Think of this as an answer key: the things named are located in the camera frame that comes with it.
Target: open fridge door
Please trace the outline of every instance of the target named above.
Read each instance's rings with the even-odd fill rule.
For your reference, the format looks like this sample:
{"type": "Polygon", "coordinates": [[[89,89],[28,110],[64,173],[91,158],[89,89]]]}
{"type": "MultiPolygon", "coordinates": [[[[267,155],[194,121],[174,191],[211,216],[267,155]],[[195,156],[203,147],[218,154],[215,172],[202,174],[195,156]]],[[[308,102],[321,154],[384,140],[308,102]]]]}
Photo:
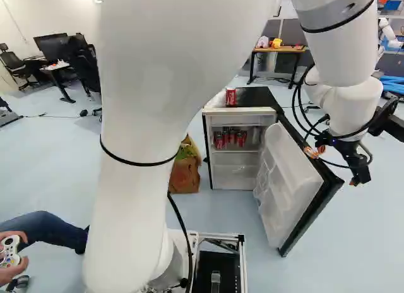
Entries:
{"type": "Polygon", "coordinates": [[[286,256],[343,181],[303,153],[307,144],[282,113],[264,137],[254,196],[270,246],[286,256]]]}

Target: red soda can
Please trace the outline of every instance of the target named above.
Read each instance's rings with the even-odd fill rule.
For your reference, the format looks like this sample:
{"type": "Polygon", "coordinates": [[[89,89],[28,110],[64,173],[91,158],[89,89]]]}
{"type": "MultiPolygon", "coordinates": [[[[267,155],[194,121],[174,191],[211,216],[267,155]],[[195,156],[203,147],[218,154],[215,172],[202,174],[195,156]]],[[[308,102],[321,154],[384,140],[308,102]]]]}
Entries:
{"type": "Polygon", "coordinates": [[[225,141],[222,132],[215,133],[215,147],[217,150],[223,150],[225,147],[225,141]]]}
{"type": "Polygon", "coordinates": [[[237,131],[235,129],[230,129],[229,133],[229,143],[234,145],[237,143],[237,131]]]}
{"type": "Polygon", "coordinates": [[[237,96],[234,88],[226,89],[226,106],[232,107],[236,105],[237,96]]]}
{"type": "Polygon", "coordinates": [[[237,145],[240,147],[240,148],[244,148],[244,144],[245,144],[245,141],[244,141],[244,133],[241,131],[241,132],[238,132],[238,134],[237,134],[237,145]]]}
{"type": "Polygon", "coordinates": [[[229,134],[229,128],[228,127],[223,127],[223,140],[225,143],[225,146],[227,146],[230,143],[230,134],[229,134]]]}

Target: person's hand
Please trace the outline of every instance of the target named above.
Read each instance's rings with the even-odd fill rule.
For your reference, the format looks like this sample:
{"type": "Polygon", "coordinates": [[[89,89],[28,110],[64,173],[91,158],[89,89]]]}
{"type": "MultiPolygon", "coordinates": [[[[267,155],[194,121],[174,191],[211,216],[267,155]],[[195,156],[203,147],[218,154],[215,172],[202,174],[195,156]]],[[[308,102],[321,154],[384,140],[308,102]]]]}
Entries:
{"type": "MultiPolygon", "coordinates": [[[[27,235],[21,231],[0,232],[0,241],[2,241],[6,237],[9,237],[12,235],[18,235],[21,237],[23,242],[28,243],[27,235]]],[[[27,269],[28,262],[29,262],[28,257],[22,257],[21,262],[18,266],[11,266],[9,268],[0,268],[0,286],[4,286],[4,285],[10,283],[15,276],[24,272],[25,269],[27,269]]]]}

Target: floor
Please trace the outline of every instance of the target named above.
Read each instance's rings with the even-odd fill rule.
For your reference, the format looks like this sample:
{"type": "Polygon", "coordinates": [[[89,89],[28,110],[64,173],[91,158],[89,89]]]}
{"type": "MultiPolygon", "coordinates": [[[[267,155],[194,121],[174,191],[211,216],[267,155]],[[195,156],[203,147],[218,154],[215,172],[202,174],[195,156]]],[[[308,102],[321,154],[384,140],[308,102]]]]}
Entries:
{"type": "MultiPolygon", "coordinates": [[[[236,77],[229,85],[241,87],[246,81],[246,77],[236,77]]],[[[281,84],[269,87],[282,106],[291,106],[290,90],[281,84]]],[[[77,100],[74,105],[61,102],[55,87],[24,96],[2,96],[25,116],[47,112],[74,117],[84,108],[98,107],[86,98],[79,84],[71,85],[68,92],[77,100]]],[[[294,123],[290,109],[285,110],[294,123]]],[[[404,117],[404,108],[396,114],[404,117]]],[[[321,111],[309,114],[311,119],[320,116],[321,111]]],[[[95,117],[24,118],[0,129],[0,220],[48,210],[85,227],[95,197],[99,133],[95,117]]],[[[191,122],[189,133],[204,155],[200,113],[191,122]]],[[[404,193],[399,182],[403,145],[387,134],[368,136],[364,142],[374,154],[372,182],[359,188],[345,185],[287,258],[269,248],[252,193],[210,190],[206,164],[199,170],[200,192],[175,196],[175,200],[188,229],[246,235],[250,292],[398,292],[404,286],[404,252],[400,251],[404,245],[404,193]]],[[[326,158],[341,162],[333,151],[326,158]]],[[[349,181],[349,171],[334,171],[349,181]]],[[[167,223],[179,228],[170,208],[167,223]]],[[[24,254],[30,258],[27,273],[32,277],[28,293],[84,292],[82,257],[72,250],[37,243],[24,254]]]]}

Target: paper bag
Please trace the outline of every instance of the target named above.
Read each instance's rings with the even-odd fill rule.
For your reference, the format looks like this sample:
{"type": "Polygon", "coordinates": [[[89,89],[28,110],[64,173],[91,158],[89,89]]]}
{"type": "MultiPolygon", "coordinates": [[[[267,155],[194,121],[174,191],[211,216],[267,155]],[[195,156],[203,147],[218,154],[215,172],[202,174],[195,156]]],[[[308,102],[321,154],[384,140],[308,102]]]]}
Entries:
{"type": "Polygon", "coordinates": [[[172,166],[169,191],[172,194],[197,193],[201,179],[198,173],[200,165],[201,155],[198,147],[187,135],[181,142],[172,166]]]}

